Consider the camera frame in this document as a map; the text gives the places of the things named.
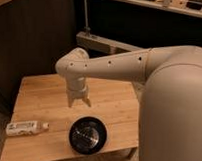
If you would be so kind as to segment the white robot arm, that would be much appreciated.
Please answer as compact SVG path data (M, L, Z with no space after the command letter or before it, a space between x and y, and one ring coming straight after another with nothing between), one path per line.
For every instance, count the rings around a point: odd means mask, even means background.
M77 47L55 68L70 101L88 94L87 78L143 85L139 161L202 161L202 47L144 48L93 59Z

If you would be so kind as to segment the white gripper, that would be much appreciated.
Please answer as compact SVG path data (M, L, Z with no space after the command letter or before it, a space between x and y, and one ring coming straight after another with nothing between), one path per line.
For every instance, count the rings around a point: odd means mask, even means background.
M92 106L88 98L88 87L84 77L67 78L66 79L66 92L68 96L68 105L73 107L75 99L82 99L89 107Z

